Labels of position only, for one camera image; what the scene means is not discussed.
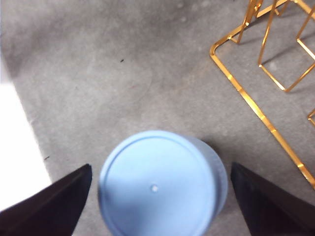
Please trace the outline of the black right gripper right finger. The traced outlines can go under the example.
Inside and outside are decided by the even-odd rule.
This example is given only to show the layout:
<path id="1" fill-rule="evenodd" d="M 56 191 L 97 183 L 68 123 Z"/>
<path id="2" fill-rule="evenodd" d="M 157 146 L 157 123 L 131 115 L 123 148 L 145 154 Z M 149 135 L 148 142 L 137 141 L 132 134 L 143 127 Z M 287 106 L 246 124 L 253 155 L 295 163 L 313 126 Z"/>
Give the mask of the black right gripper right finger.
<path id="1" fill-rule="evenodd" d="M 315 207 L 234 162 L 230 178 L 252 236 L 313 236 Z"/>

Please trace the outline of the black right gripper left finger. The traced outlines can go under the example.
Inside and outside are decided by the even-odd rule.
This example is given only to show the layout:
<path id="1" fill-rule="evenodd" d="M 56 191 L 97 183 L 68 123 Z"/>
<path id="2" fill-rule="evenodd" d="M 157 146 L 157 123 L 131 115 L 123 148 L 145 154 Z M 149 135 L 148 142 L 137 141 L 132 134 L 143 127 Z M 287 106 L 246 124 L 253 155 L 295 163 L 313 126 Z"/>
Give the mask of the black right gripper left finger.
<path id="1" fill-rule="evenodd" d="M 85 207 L 92 167 L 85 164 L 0 213 L 2 236 L 70 236 Z"/>

